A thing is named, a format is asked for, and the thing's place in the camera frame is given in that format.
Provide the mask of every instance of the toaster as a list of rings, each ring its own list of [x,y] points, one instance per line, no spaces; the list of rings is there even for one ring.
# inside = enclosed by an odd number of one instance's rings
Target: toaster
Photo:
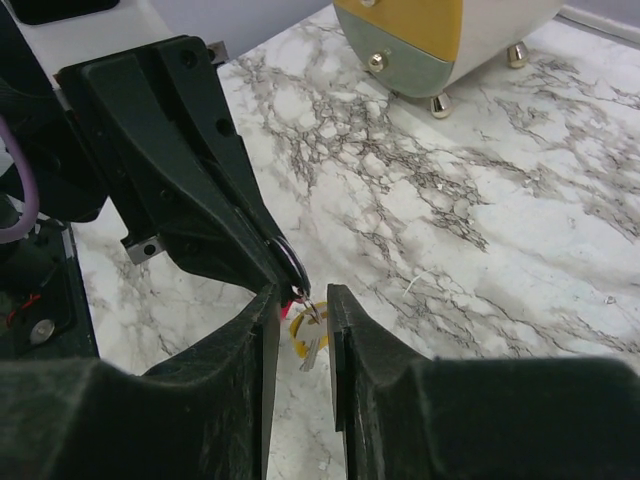
[[[522,39],[553,18],[563,0],[333,0],[347,41],[387,88],[429,98],[431,112],[452,111],[444,89],[507,52],[526,65]]]

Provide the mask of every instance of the marble countertop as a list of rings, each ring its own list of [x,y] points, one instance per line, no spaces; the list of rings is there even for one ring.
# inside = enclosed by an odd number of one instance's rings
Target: marble countertop
[[[448,89],[444,121],[359,64],[326,8],[224,66],[263,197],[313,280],[432,357],[597,354],[640,371],[640,51],[551,22]],[[232,318],[240,288],[136,267],[109,205],[76,228],[100,351],[134,373]],[[283,326],[270,479],[344,479],[327,351]]]

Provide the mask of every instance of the gray marble vein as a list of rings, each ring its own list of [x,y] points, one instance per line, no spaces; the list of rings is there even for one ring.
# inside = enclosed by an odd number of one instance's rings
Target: gray marble vein
[[[330,8],[221,77],[316,300],[347,284],[429,357],[640,370],[640,51],[556,22],[527,42],[522,70],[499,56],[453,85],[445,121],[377,84]],[[250,298],[162,256],[133,267],[122,236],[112,209],[78,227],[100,348],[121,368],[144,371]],[[344,478],[326,350],[298,367],[283,329],[269,478]]]

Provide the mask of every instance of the purple cable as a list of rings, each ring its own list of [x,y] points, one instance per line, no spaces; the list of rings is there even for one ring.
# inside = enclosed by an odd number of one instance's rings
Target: purple cable
[[[11,227],[0,229],[0,244],[3,244],[20,240],[31,231],[38,219],[40,200],[38,199],[36,179],[33,176],[29,162],[2,115],[0,115],[0,137],[2,137],[5,147],[7,147],[9,155],[13,158],[13,163],[22,181],[24,194],[24,208],[18,222]]]

